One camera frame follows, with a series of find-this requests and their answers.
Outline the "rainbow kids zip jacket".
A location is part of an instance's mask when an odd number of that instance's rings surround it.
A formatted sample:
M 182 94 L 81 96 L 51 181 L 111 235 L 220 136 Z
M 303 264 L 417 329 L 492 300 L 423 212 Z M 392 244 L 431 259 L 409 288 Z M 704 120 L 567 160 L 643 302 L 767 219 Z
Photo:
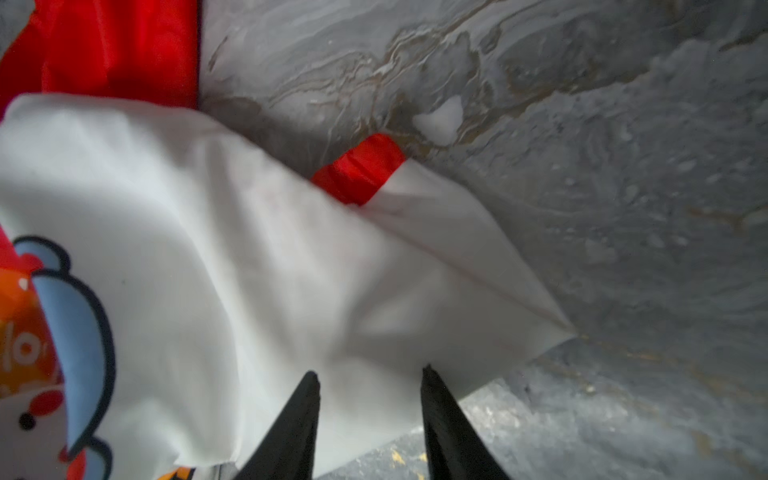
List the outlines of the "rainbow kids zip jacket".
M 38 1 L 1 60 L 1 475 L 213 479 L 307 371 L 313 477 L 574 334 L 375 134 L 305 179 L 196 108 L 195 1 Z

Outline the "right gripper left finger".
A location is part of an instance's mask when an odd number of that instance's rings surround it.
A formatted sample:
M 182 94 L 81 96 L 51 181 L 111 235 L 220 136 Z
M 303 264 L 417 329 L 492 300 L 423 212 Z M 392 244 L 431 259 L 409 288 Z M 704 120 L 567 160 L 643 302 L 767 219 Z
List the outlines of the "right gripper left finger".
M 307 371 L 235 480 L 313 478 L 320 382 Z

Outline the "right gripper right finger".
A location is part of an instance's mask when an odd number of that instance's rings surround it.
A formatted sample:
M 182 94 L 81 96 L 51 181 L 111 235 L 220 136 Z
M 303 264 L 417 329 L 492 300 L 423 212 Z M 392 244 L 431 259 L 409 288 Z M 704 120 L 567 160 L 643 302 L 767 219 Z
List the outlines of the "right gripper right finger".
M 430 365 L 422 370 L 420 398 L 431 479 L 510 479 Z

